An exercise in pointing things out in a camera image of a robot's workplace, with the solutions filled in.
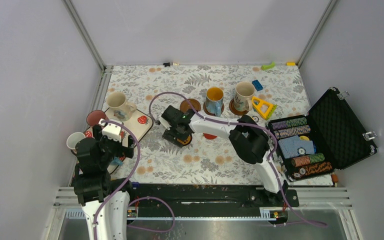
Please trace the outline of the brown wooden coaster top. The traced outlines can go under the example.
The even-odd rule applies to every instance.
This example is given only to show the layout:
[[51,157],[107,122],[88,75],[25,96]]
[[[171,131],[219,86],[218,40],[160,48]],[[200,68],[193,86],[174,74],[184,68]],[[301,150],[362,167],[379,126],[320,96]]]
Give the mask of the brown wooden coaster top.
[[194,98],[183,100],[179,106],[179,110],[186,113],[189,109],[194,108],[197,112],[201,111],[201,104]]

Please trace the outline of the floral tablecloth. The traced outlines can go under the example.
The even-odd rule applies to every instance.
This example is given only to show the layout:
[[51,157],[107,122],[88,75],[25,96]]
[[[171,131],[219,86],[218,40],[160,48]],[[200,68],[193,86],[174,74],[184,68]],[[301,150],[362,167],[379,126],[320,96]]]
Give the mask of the floral tablecloth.
[[[222,115],[232,118],[229,103],[236,85],[254,80],[263,86],[256,96],[277,105],[272,119],[304,115],[311,108],[299,69],[285,65],[269,70],[252,65],[119,65],[111,70],[105,94],[122,92],[138,110],[156,116],[170,105],[179,107],[184,97],[203,103],[207,90],[217,87],[224,93]],[[127,159],[111,177],[153,184],[262,184],[227,139],[195,134],[191,144],[179,148],[164,140],[163,132],[163,126],[153,124],[140,141],[140,158]]]

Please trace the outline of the red round coaster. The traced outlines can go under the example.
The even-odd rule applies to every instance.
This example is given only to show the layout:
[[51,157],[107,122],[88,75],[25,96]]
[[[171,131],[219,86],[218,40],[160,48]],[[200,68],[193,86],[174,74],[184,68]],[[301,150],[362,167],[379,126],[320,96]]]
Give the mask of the red round coaster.
[[212,134],[208,134],[208,133],[204,133],[203,136],[208,139],[208,140],[213,140],[213,139],[216,139],[217,136],[216,135],[212,135]]

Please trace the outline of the yellow toy shape sorter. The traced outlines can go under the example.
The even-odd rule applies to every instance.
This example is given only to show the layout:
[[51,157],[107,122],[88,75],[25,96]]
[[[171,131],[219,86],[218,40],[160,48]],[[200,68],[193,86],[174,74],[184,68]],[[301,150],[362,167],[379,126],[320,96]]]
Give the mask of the yellow toy shape sorter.
[[276,104],[267,102],[256,96],[252,97],[251,103],[253,109],[266,121],[271,118],[277,108]]

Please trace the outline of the yellow black-rimmed coaster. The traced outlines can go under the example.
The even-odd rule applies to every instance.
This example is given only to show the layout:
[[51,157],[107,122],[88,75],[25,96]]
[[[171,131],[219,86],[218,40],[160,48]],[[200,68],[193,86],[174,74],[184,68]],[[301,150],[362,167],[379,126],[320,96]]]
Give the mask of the yellow black-rimmed coaster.
[[193,137],[192,135],[189,135],[185,140],[178,139],[177,141],[181,144],[181,146],[187,146],[191,143]]

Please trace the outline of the black poker chip case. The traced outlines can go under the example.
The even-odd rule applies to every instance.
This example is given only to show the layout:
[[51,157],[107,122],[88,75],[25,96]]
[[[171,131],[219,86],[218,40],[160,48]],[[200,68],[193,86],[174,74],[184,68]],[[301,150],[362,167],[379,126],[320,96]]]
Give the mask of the black poker chip case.
[[306,114],[267,123],[291,181],[343,170],[377,153],[376,134],[364,128],[345,100],[348,95],[331,87]]

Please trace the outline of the blue toy brick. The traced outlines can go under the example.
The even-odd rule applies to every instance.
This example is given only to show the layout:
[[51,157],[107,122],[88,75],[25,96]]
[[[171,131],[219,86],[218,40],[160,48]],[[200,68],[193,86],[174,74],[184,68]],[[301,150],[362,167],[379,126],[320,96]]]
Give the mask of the blue toy brick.
[[262,84],[256,79],[256,80],[253,80],[252,82],[251,82],[251,84],[254,86],[254,88],[255,88],[255,90],[257,91],[257,92],[259,92],[259,91],[262,91],[263,89],[264,89],[264,87],[262,86]]

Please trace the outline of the pink mug white inside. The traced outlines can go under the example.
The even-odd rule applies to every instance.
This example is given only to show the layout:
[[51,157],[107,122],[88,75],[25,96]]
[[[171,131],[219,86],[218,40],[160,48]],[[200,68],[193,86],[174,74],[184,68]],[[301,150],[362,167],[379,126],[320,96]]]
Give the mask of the pink mug white inside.
[[72,154],[76,154],[76,145],[81,140],[85,139],[86,136],[83,132],[74,132],[66,140],[66,146],[70,149]]

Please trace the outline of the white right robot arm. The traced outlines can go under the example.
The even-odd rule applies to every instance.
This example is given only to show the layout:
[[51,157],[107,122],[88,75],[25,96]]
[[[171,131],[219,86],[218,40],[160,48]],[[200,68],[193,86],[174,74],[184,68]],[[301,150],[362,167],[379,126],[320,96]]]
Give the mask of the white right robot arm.
[[286,194],[289,184],[275,167],[275,151],[270,149],[269,141],[275,137],[250,116],[222,118],[193,108],[182,112],[170,105],[159,115],[157,123],[165,128],[162,137],[180,148],[189,144],[193,134],[228,139],[237,156],[257,172],[267,201],[273,206],[291,206]]

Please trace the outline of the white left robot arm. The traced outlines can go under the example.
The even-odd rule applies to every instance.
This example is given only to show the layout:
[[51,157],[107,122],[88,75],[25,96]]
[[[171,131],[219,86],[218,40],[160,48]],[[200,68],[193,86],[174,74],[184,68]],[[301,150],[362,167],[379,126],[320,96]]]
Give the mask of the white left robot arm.
[[111,180],[108,167],[114,158],[134,157],[135,137],[115,121],[103,120],[92,128],[92,137],[74,146],[73,189],[93,240],[126,239],[128,205],[135,200],[128,178]]

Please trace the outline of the cream mug with handle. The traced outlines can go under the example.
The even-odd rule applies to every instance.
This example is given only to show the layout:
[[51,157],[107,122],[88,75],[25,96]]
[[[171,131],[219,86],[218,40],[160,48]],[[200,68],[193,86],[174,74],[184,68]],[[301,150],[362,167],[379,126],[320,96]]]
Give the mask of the cream mug with handle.
[[252,98],[255,95],[255,87],[250,82],[239,82],[235,87],[233,100],[234,108],[239,112],[251,111],[253,108]]

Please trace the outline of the pink mug dark rim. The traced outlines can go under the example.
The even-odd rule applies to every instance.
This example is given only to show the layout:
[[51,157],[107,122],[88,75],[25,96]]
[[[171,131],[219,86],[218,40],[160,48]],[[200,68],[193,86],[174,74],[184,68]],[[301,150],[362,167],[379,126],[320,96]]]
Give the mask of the pink mug dark rim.
[[108,120],[108,116],[106,115],[106,113],[102,110],[93,110],[91,111],[87,117],[86,117],[86,123],[90,126],[90,127],[93,127],[95,125],[98,125],[100,120],[101,119],[104,119],[104,120]]

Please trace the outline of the green plastic block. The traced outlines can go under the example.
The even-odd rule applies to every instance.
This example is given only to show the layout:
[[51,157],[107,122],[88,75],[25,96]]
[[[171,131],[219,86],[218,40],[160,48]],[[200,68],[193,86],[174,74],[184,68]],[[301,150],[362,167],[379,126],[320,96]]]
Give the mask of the green plastic block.
[[276,66],[276,63],[274,61],[272,61],[271,63],[269,64],[263,64],[260,69],[263,70],[263,71],[267,71],[267,70],[270,70],[272,68],[274,68]]

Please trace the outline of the blue mug yellow inside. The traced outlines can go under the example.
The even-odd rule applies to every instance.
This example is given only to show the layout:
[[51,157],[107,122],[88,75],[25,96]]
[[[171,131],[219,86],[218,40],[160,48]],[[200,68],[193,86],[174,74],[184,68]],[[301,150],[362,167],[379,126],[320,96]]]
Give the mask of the blue mug yellow inside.
[[209,112],[216,116],[222,115],[224,92],[218,87],[211,87],[206,92],[205,105]]

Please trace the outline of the cream mug far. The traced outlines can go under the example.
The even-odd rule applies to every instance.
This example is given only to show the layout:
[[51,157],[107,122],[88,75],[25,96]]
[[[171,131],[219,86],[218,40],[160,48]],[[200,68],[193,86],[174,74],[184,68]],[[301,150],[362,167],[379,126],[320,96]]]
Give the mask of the cream mug far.
[[137,110],[136,104],[129,102],[123,92],[111,93],[106,99],[106,104],[113,110],[113,115],[122,122],[128,121]]

